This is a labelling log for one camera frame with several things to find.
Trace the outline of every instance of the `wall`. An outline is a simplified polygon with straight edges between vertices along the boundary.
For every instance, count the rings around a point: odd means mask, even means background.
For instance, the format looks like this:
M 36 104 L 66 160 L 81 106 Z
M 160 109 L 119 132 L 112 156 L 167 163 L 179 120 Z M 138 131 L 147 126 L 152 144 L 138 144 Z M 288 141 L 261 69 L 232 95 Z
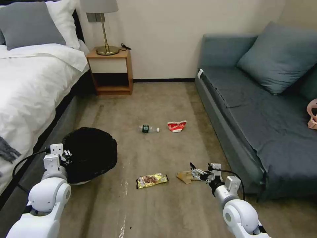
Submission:
M 279 22 L 283 25 L 317 29 L 316 0 L 286 0 Z
M 109 43 L 132 48 L 134 78 L 194 78 L 202 35 L 259 33 L 285 0 L 117 0 L 106 14 Z M 89 48 L 104 44 L 100 23 L 79 10 Z

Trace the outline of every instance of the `sofa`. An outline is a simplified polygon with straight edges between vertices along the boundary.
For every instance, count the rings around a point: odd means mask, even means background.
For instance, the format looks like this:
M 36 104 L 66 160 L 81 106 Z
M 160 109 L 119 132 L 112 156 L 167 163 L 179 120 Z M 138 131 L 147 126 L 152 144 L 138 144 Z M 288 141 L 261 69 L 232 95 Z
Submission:
M 273 95 L 236 65 L 257 36 L 206 34 L 195 85 L 232 171 L 259 200 L 317 194 L 317 130 L 305 96 L 316 92 L 313 67 Z

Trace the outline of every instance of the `carpet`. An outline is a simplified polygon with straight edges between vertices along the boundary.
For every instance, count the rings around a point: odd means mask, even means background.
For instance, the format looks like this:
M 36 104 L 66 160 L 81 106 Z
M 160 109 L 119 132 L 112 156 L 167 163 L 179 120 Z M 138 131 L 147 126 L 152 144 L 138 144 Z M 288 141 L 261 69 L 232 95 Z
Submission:
M 187 120 L 182 132 L 168 130 L 167 122 L 181 120 Z M 233 237 L 210 187 L 176 178 L 190 162 L 201 169 L 211 162 L 230 169 L 194 83 L 135 83 L 131 96 L 82 98 L 76 124 L 110 133 L 118 143 L 118 163 L 72 186 L 59 238 Z M 143 134 L 138 131 L 143 124 L 160 132 Z M 154 173 L 167 174 L 169 182 L 136 189 L 139 176 Z M 271 237 L 316 237 L 315 202 L 247 200 Z

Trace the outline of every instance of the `wooden nightstand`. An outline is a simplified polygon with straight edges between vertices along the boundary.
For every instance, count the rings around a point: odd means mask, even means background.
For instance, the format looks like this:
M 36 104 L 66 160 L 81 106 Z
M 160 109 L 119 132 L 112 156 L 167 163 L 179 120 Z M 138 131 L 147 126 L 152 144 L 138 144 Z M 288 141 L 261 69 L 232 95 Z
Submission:
M 132 94 L 133 74 L 129 50 L 116 55 L 98 55 L 93 49 L 87 55 L 97 95 Z

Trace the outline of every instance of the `white tag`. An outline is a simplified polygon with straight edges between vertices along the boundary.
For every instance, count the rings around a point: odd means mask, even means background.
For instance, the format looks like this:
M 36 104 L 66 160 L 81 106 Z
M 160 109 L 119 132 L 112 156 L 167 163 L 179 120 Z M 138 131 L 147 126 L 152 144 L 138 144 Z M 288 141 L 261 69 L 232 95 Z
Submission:
M 198 74 L 197 74 L 197 76 L 198 76 L 199 79 L 200 79 L 200 76 L 201 76 L 201 74 L 202 74 L 203 72 L 204 72 L 204 71 L 203 71 L 202 69 L 199 70 L 199 72 L 198 72 Z

